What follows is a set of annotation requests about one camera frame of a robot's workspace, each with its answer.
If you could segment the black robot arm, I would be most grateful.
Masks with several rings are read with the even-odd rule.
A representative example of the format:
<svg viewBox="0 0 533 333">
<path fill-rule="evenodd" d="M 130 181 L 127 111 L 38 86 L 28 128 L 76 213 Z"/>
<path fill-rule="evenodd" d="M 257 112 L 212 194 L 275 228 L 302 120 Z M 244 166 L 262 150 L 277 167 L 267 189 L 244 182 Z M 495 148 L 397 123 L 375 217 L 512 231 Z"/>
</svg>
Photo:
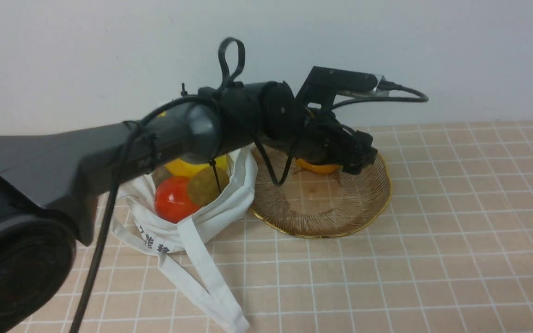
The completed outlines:
<svg viewBox="0 0 533 333">
<path fill-rule="evenodd" d="M 40 136 L 0 136 L 0 333 L 59 291 L 76 244 L 94 237 L 98 197 L 172 160 L 205 164 L 255 143 L 359 173 L 378 154 L 323 103 L 309 112 L 285 82 L 200 88 L 140 121 Z"/>
</svg>

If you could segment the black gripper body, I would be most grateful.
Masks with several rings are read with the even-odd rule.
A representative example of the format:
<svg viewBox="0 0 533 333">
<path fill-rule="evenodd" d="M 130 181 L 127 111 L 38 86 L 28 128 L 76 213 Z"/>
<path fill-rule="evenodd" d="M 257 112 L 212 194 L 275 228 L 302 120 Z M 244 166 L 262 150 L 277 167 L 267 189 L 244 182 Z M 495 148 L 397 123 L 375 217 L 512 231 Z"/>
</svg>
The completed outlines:
<svg viewBox="0 0 533 333">
<path fill-rule="evenodd" d="M 302 132 L 300 159 L 312 165 L 339 165 L 343 173 L 358 175 L 377 156 L 370 133 L 345 126 L 332 112 L 314 116 Z"/>
</svg>

